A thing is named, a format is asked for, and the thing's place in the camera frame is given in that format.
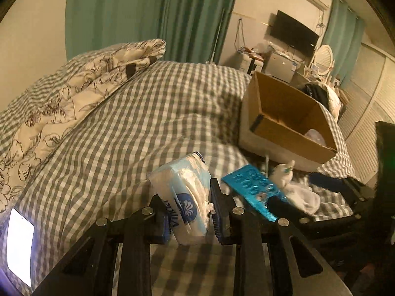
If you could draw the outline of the white sock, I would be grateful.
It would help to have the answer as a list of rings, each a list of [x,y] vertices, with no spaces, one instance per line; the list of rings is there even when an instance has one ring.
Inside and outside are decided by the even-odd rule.
[[[309,187],[291,182],[282,189],[288,201],[307,215],[314,215],[320,207],[321,199]]]

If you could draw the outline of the teal blister card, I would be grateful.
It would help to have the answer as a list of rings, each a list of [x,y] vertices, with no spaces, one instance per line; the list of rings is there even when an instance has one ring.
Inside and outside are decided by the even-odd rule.
[[[223,176],[222,181],[271,222],[275,222],[278,217],[268,210],[268,199],[275,197],[283,203],[288,202],[277,186],[251,164]]]

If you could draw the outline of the blue tissue pack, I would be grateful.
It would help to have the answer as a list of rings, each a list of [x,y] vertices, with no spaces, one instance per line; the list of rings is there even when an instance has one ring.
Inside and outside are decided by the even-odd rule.
[[[160,166],[149,175],[155,193],[165,205],[169,224],[181,245],[201,244],[210,226],[214,205],[209,201],[208,167],[199,152]]]

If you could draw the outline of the clear plastic jar blue label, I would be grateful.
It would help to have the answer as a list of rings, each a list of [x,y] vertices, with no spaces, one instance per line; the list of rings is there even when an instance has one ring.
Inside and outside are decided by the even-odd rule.
[[[315,129],[309,129],[305,133],[305,137],[320,144],[321,146],[327,146],[324,137]]]

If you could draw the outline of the white rabbit figurine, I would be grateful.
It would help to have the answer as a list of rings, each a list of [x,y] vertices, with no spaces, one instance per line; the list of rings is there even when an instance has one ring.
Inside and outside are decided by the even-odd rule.
[[[286,185],[291,183],[293,179],[293,169],[295,167],[295,161],[292,160],[287,164],[279,164],[274,167],[269,180],[276,185],[280,190],[284,189]]]

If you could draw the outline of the grey checkered duvet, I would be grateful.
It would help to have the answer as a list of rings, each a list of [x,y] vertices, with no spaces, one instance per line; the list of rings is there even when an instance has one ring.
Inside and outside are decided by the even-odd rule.
[[[97,218],[124,219],[148,205],[148,175],[162,164],[199,152],[216,178],[246,164],[264,166],[263,158],[238,147],[248,75],[224,66],[158,61],[126,79],[75,128],[45,132],[50,154],[22,162],[16,173],[26,185],[12,188],[8,169],[29,152],[15,135],[56,113],[72,79],[109,55],[75,57],[1,113],[1,208],[15,208],[35,228],[31,285],[7,272],[24,295],[34,292]]]

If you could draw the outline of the brown cardboard box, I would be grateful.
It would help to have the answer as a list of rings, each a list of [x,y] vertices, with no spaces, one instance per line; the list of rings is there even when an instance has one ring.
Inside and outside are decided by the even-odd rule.
[[[241,148],[295,168],[313,172],[337,154],[329,122],[333,117],[319,102],[290,86],[260,72],[248,84],[240,111],[238,144]],[[305,137],[317,130],[327,146]]]

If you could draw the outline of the chair with jackets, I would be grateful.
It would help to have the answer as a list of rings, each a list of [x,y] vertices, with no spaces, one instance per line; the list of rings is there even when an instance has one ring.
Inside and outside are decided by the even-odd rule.
[[[321,82],[306,83],[301,87],[300,91],[322,104],[336,122],[339,121],[345,111],[345,104],[341,101],[340,96],[326,84]]]

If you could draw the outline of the white louvered wardrobe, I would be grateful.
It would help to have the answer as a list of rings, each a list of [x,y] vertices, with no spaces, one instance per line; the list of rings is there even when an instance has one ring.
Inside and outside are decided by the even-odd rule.
[[[363,43],[354,70],[341,84],[349,100],[338,121],[354,166],[364,184],[378,178],[375,123],[394,122],[394,58]]]

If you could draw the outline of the white oval vanity mirror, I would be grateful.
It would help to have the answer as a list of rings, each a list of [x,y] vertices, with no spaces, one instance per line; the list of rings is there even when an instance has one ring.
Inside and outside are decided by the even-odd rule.
[[[334,55],[329,45],[322,45],[313,58],[313,65],[317,67],[319,76],[328,75],[334,66]]]

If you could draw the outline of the silver mini fridge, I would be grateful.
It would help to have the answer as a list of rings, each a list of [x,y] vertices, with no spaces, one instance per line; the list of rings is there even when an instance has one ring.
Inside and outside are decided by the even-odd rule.
[[[263,72],[283,82],[290,83],[296,71],[296,63],[283,55],[270,52],[264,63]]]

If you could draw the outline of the lit smartphone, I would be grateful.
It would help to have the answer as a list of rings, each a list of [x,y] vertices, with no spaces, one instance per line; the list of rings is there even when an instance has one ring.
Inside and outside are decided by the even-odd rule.
[[[11,209],[7,229],[7,266],[28,287],[31,287],[34,230],[34,226],[22,214]]]

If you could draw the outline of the white suitcase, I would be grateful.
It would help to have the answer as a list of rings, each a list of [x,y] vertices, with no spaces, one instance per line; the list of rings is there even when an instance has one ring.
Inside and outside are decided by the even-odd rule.
[[[238,70],[248,75],[254,72],[261,72],[264,66],[264,58],[255,53],[241,54]]]

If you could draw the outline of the green curtain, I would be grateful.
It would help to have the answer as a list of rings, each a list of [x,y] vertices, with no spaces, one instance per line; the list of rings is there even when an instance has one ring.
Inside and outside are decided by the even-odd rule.
[[[66,56],[160,38],[164,58],[219,63],[235,0],[66,0]]]
[[[340,84],[350,80],[365,30],[365,21],[345,0],[332,0],[331,12],[322,43],[334,55],[333,79]]]

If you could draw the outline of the black wall television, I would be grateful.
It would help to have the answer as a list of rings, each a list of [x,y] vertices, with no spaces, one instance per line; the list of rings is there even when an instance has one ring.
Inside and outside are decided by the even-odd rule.
[[[271,26],[270,35],[311,57],[315,51],[319,35],[290,15],[278,10]]]

